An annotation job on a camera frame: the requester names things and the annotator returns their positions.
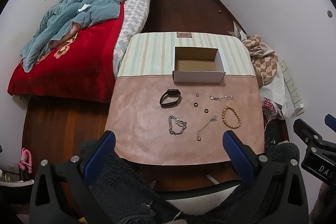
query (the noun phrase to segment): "zipper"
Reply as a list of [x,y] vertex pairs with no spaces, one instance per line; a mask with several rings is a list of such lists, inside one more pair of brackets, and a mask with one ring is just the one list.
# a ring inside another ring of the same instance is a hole
[[[142,205],[150,207],[150,205],[152,205],[152,202],[150,204],[142,204]],[[134,216],[125,217],[122,220],[120,220],[117,224],[126,224],[127,222],[129,222],[130,220],[133,220],[135,218],[152,218],[152,217],[155,216],[155,212],[153,210],[151,210],[151,212],[152,213],[149,214],[149,215],[134,215]]]

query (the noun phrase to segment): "pink toy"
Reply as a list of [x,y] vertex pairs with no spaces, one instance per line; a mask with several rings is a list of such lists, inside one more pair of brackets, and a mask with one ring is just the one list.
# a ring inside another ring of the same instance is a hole
[[32,167],[32,155],[30,151],[26,148],[22,149],[22,156],[21,160],[18,163],[19,168],[24,171],[26,170],[26,166],[28,166],[28,173],[31,174],[33,172],[33,167]]

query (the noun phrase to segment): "red blanket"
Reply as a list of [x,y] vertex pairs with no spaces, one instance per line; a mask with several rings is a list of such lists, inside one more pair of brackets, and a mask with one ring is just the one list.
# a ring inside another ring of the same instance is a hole
[[75,40],[53,49],[30,72],[19,64],[8,93],[110,102],[115,84],[113,50],[123,20],[121,3],[119,18],[80,30]]

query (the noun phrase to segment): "open box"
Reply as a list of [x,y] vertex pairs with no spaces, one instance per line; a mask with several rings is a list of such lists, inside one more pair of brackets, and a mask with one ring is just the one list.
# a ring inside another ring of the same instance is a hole
[[175,47],[173,61],[175,83],[220,83],[225,75],[217,48]]

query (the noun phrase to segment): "black watch strap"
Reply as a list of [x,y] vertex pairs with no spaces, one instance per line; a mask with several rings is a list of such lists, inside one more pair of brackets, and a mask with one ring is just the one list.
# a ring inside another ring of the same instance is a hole
[[[169,102],[169,103],[163,103],[163,99],[166,97],[166,96],[176,96],[178,95],[178,98],[176,101],[173,101],[173,102]],[[169,107],[169,106],[174,106],[174,105],[177,105],[179,103],[179,101],[181,100],[181,92],[178,90],[178,89],[169,89],[167,90],[167,92],[165,94],[163,94],[161,96],[161,99],[160,99],[160,105],[161,107]]]

